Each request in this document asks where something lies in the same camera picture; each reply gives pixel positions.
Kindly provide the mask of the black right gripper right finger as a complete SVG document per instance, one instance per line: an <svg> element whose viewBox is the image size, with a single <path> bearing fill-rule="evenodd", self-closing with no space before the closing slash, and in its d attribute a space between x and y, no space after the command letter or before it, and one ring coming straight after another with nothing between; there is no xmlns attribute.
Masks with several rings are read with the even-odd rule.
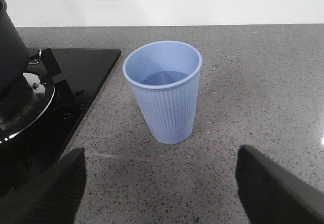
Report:
<svg viewBox="0 0 324 224"><path fill-rule="evenodd" d="M250 223L323 223L323 193L256 148L239 148L235 178Z"/></svg>

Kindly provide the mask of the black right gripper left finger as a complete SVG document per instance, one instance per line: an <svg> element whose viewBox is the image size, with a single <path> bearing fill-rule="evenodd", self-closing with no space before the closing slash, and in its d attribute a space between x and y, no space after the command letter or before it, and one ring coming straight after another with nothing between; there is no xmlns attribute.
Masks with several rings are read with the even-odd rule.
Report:
<svg viewBox="0 0 324 224"><path fill-rule="evenodd" d="M84 148L1 198L1 223L74 223L86 186Z"/></svg>

